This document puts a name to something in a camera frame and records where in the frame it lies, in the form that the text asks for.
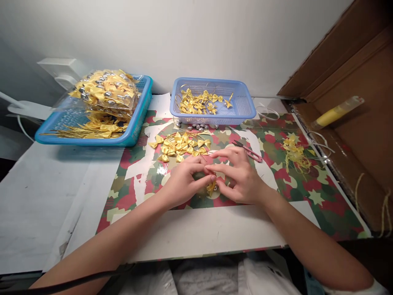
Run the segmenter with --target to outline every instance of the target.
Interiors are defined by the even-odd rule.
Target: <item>blue plastic basket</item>
[[[181,113],[178,106],[181,102],[181,90],[187,90],[187,88],[191,89],[193,95],[203,93],[204,90],[209,93],[214,91],[215,94],[222,95],[226,100],[233,92],[230,101],[233,106],[228,109],[222,103],[216,102],[217,113],[215,115]],[[187,124],[240,125],[245,120],[254,118],[257,114],[247,86],[243,82],[183,77],[176,79],[173,85],[170,110],[172,115],[179,117],[182,123]]]
[[[147,108],[151,102],[151,87],[153,80],[149,76],[144,76],[136,84],[142,93],[138,105],[133,113],[130,123],[124,134],[118,138],[58,138],[50,135],[40,135],[40,133],[55,133],[54,130],[66,130],[67,126],[78,126],[89,121],[85,113],[73,113],[72,111],[55,111],[37,130],[35,139],[42,144],[53,145],[112,145],[112,146],[134,146],[138,140],[142,124],[146,117]],[[78,98],[68,97],[60,107],[71,104],[71,101]]]

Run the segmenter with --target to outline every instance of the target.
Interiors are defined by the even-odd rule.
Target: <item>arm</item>
[[[261,180],[243,148],[230,147],[211,157],[227,157],[233,164],[233,167],[224,164],[206,166],[236,181],[234,188],[217,182],[221,193],[235,202],[256,204],[264,209],[296,257],[321,284],[347,291],[372,286],[372,275],[359,261]]]
[[[51,286],[101,271],[115,270],[125,262],[152,225],[167,210],[188,201],[199,189],[214,181],[215,176],[205,169],[201,157],[188,157],[180,163],[166,185],[132,212],[111,224],[60,261],[36,281],[31,288]],[[205,171],[207,176],[194,180],[195,172]],[[184,189],[178,190],[182,183]],[[108,278],[98,279],[62,292],[62,294],[97,294]]]

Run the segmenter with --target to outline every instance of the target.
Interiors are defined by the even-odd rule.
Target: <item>power outlet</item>
[[[89,73],[89,69],[77,59],[45,58],[37,64],[67,90]]]

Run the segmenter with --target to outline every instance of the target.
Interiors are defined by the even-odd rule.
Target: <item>yellow glue stick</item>
[[[330,123],[338,120],[346,113],[353,110],[355,107],[361,105],[364,102],[363,98],[359,96],[352,96],[350,99],[344,101],[342,104],[339,104],[337,107],[327,111],[321,117],[316,119],[313,123],[311,123],[311,127],[314,130],[319,130],[329,125]]]

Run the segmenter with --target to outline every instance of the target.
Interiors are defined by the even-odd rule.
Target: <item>clear plastic bag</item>
[[[97,70],[76,83],[54,108],[130,119],[141,95],[136,84],[142,78],[122,70]]]

